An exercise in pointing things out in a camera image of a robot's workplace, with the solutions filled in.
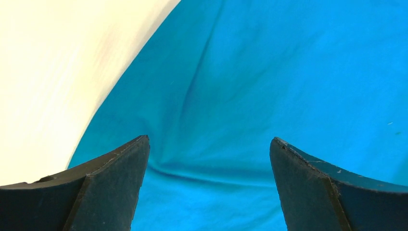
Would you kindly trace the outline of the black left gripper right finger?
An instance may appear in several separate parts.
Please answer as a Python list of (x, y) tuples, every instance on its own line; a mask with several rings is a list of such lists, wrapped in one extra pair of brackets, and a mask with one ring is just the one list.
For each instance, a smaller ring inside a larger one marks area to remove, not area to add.
[(270, 161), (290, 231), (405, 231), (408, 188), (367, 178), (275, 137)]

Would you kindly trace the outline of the blue t shirt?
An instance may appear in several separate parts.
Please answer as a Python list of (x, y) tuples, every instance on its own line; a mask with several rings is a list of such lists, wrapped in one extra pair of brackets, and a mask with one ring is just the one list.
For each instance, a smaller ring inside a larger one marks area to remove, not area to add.
[(408, 182), (405, 0), (183, 0), (122, 75), (70, 166), (147, 135), (134, 231), (284, 231), (280, 137)]

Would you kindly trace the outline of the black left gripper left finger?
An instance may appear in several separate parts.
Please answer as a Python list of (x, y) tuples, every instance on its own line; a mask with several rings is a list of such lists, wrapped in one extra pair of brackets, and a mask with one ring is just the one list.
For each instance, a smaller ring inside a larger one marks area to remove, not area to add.
[(150, 152), (146, 135), (33, 183), (0, 189), (3, 231), (128, 231)]

